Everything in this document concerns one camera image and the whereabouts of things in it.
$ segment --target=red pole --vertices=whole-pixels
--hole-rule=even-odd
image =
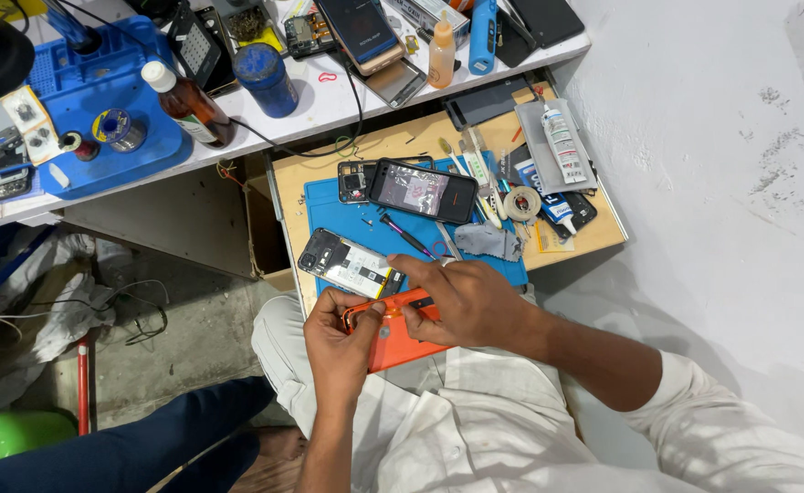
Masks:
[[[79,356],[79,435],[88,434],[88,334],[77,345]]]

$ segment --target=tape roll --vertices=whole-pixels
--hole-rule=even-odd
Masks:
[[[515,221],[529,221],[542,207],[539,192],[530,187],[515,187],[503,200],[505,212]]]

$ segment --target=blue jeans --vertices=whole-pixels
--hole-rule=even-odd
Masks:
[[[265,377],[192,390],[140,421],[0,460],[0,493],[128,493],[155,486],[232,434],[274,398]],[[162,493],[226,492],[255,462],[259,439],[239,433],[184,467]]]

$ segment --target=man's right hand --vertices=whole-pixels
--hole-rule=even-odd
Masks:
[[[441,320],[423,320],[403,306],[412,339],[443,346],[503,347],[510,330],[522,328],[535,310],[493,267],[481,261],[422,262],[402,253],[387,259],[408,275],[408,285],[423,288],[439,309]]]

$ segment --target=blue tool tray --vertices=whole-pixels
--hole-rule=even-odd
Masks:
[[[484,157],[489,162],[490,167],[495,169],[492,152],[484,152]],[[462,156],[459,156],[459,159],[460,163],[464,163]],[[453,161],[447,158],[436,161],[435,166],[442,171],[447,171],[447,165],[452,163]],[[407,253],[425,262],[430,260],[423,252],[418,252],[407,241],[403,240],[401,235],[380,222],[381,215],[377,213],[377,205],[342,204],[338,200],[337,178],[305,184],[305,202],[307,203],[307,219],[311,234],[313,230],[322,227],[382,255]],[[431,219],[398,209],[389,209],[388,213],[394,223],[411,233],[414,238],[418,239],[430,250],[432,250],[432,246],[436,241],[444,241],[439,228]],[[372,221],[372,226],[369,226],[363,220]],[[510,219],[503,221],[503,224],[505,229],[514,231],[514,225]],[[456,226],[445,223],[445,227],[453,237]],[[437,249],[439,253],[442,252],[441,246],[437,246]],[[528,278],[523,258],[518,262],[508,262],[485,254],[472,255],[463,251],[460,253],[462,253],[463,259],[477,259],[490,264],[491,267],[502,273],[512,286],[527,283]],[[319,296],[323,289],[329,285],[331,285],[329,282],[317,278],[317,295]],[[408,290],[407,280],[405,280],[400,290]]]
[[[165,60],[173,61],[167,39],[148,17],[129,17],[113,24]],[[146,141],[129,153],[116,152],[100,143],[100,154],[93,161],[81,162],[73,152],[65,152],[38,166],[43,189],[65,200],[128,184],[176,166],[192,150],[188,133],[162,110],[158,95],[140,77],[146,62],[158,60],[155,54],[109,26],[97,31],[104,42],[91,54],[75,53],[64,39],[36,47],[34,68],[26,83],[48,111],[59,137],[75,130],[94,140],[94,118],[104,110],[122,108],[146,126]],[[67,189],[62,189],[48,173],[48,163],[55,163],[67,175]]]

